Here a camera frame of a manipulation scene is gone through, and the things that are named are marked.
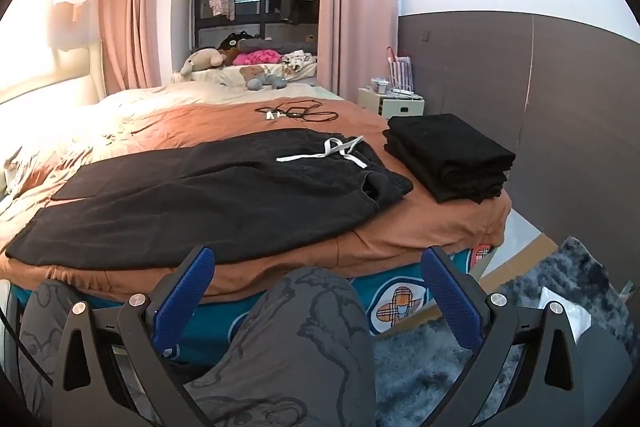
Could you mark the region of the cream plush toy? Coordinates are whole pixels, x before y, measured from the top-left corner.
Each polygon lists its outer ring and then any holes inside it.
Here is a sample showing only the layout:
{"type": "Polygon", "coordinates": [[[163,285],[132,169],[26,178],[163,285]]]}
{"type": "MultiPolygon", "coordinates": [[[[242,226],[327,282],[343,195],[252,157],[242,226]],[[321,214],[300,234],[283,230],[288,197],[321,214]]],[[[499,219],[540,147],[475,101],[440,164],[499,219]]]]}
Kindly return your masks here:
{"type": "Polygon", "coordinates": [[[177,77],[180,81],[190,80],[194,72],[224,66],[226,60],[227,55],[215,48],[200,49],[186,59],[177,77]]]}

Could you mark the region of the pink curtain left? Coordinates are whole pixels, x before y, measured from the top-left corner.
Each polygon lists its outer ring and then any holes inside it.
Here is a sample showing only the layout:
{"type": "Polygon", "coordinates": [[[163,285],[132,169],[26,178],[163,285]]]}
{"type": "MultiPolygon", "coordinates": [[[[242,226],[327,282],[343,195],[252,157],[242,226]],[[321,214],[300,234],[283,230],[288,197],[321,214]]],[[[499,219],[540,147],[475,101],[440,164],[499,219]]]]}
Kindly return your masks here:
{"type": "Polygon", "coordinates": [[[99,0],[106,92],[160,83],[156,0],[99,0]]]}

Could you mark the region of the grey shaggy rug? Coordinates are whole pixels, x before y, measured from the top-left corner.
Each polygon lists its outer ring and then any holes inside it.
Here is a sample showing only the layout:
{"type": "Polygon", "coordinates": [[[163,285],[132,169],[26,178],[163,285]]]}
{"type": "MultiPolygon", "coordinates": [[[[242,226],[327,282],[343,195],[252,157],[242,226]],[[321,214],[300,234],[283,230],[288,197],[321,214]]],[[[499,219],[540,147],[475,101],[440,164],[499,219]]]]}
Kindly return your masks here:
{"type": "MultiPolygon", "coordinates": [[[[578,239],[565,239],[528,272],[483,291],[506,297],[518,329],[470,426],[601,424],[639,355],[636,328],[603,265],[578,239]]],[[[471,359],[442,315],[376,338],[376,423],[426,426],[471,359]]]]}

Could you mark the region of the person's leg grey patterned trousers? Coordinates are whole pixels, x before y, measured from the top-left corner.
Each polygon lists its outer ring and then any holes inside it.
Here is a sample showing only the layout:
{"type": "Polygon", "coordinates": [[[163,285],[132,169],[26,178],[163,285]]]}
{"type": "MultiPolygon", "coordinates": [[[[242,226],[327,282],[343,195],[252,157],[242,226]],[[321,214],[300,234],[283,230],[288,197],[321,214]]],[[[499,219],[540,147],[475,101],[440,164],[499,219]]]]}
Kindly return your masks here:
{"type": "Polygon", "coordinates": [[[374,425],[372,338],[352,284],[314,267],[286,274],[186,390],[216,426],[374,425]]]}

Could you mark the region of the pink garment on bed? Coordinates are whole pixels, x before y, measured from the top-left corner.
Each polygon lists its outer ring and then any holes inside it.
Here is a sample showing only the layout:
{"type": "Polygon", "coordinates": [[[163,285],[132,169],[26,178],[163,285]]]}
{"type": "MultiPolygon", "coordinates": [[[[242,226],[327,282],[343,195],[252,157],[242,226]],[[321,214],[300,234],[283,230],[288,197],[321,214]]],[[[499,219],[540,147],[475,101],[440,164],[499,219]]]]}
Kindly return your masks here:
{"type": "Polygon", "coordinates": [[[278,64],[282,55],[275,50],[257,50],[253,52],[240,52],[233,64],[235,66],[250,66],[262,64],[278,64]]]}

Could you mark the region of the grey blue plush toy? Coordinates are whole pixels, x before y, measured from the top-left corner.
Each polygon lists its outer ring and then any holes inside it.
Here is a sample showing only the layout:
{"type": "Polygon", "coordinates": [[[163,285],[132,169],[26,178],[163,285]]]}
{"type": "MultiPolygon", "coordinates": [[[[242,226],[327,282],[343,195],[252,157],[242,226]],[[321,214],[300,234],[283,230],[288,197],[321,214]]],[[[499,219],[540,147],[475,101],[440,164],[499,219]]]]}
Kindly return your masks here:
{"type": "Polygon", "coordinates": [[[260,66],[241,67],[240,74],[245,80],[246,89],[250,91],[260,91],[267,87],[273,90],[280,90],[288,85],[288,82],[283,77],[268,74],[260,66]]]}

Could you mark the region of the blue patterned bed sheet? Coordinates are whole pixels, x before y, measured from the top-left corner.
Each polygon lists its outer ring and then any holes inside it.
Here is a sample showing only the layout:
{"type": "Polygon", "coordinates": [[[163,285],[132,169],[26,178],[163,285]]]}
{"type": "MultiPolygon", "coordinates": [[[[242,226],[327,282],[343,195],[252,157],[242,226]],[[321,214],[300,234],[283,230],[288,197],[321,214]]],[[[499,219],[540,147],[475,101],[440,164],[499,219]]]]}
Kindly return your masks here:
{"type": "MultiPolygon", "coordinates": [[[[296,269],[281,277],[270,291],[234,303],[198,306],[178,345],[166,349],[163,358],[213,366],[239,343],[244,348],[256,345],[268,355],[284,355],[293,351],[302,337],[318,340],[344,333],[346,326],[330,325],[326,311],[314,319],[311,299],[299,295],[301,289],[321,288],[311,277],[312,271],[311,267],[296,269]]],[[[339,282],[349,286],[342,293],[349,309],[358,312],[359,332],[370,336],[388,332],[433,300],[419,263],[339,282]]]]}

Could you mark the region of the black denim pants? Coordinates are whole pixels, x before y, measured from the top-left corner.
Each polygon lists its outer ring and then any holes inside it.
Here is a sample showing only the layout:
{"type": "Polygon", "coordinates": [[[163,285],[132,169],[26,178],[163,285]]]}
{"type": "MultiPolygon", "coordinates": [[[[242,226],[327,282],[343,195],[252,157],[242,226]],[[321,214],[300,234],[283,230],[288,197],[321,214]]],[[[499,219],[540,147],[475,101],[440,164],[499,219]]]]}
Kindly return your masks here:
{"type": "Polygon", "coordinates": [[[81,167],[6,248],[26,265],[173,268],[196,245],[220,263],[352,231],[412,183],[362,138],[278,129],[81,167]]]}

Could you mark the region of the stack of folded black clothes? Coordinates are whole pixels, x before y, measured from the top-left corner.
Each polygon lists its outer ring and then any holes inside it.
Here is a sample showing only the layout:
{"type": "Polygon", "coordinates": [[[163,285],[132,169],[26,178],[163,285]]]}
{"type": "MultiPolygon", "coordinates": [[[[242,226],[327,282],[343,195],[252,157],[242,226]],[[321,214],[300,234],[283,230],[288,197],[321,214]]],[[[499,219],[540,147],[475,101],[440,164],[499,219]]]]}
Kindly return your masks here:
{"type": "Polygon", "coordinates": [[[436,202],[498,197],[516,155],[452,114],[394,116],[383,132],[400,160],[436,202]]]}

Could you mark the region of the white bedside drawer cabinet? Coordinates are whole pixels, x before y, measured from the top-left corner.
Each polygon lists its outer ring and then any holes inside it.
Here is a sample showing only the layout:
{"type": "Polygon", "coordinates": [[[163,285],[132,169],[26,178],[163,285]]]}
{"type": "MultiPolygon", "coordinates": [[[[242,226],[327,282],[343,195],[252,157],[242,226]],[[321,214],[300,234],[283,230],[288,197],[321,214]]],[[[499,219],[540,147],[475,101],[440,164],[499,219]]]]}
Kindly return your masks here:
{"type": "Polygon", "coordinates": [[[367,88],[358,90],[357,104],[385,119],[394,116],[422,116],[424,114],[424,100],[420,96],[381,94],[367,88]]]}

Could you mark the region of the striped bag on cabinet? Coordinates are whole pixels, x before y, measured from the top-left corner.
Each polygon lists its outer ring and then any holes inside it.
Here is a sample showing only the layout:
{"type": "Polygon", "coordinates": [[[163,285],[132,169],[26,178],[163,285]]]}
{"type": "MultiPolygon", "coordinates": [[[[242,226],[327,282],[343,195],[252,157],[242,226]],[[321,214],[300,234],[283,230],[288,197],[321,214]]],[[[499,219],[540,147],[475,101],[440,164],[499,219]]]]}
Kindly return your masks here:
{"type": "Polygon", "coordinates": [[[390,89],[401,93],[412,93],[414,84],[411,58],[397,55],[391,46],[386,48],[386,54],[390,68],[390,89]]]}

